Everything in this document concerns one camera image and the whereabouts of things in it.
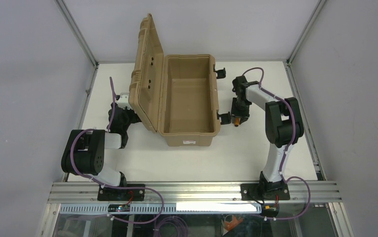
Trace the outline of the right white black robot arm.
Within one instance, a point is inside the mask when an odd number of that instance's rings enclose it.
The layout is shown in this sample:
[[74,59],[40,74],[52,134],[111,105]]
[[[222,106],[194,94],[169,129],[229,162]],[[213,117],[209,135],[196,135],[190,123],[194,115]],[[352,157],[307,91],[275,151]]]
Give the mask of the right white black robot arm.
[[248,82],[245,76],[232,81],[231,122],[239,126],[250,117],[250,106],[256,105],[265,112],[265,134],[270,143],[268,158],[260,173],[257,192],[259,194],[279,191],[285,185],[285,162],[304,134],[303,121],[298,100],[281,98],[265,89],[261,82]]

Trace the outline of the orange black screwdriver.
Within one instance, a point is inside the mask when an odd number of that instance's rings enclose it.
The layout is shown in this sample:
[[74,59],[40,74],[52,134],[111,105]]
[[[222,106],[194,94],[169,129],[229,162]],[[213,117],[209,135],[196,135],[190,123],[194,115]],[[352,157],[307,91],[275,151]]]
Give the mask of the orange black screwdriver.
[[235,117],[235,119],[234,119],[234,126],[238,127],[239,125],[240,125],[240,118]]

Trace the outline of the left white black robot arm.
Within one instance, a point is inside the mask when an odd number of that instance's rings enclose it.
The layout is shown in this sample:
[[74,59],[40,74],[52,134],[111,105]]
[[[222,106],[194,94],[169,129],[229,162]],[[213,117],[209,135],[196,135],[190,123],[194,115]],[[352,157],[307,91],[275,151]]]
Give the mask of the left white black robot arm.
[[102,187],[127,187],[125,175],[105,164],[105,151],[124,149],[128,142],[128,128],[141,120],[125,102],[111,104],[108,116],[109,124],[105,130],[71,131],[61,158],[61,169],[88,178]]

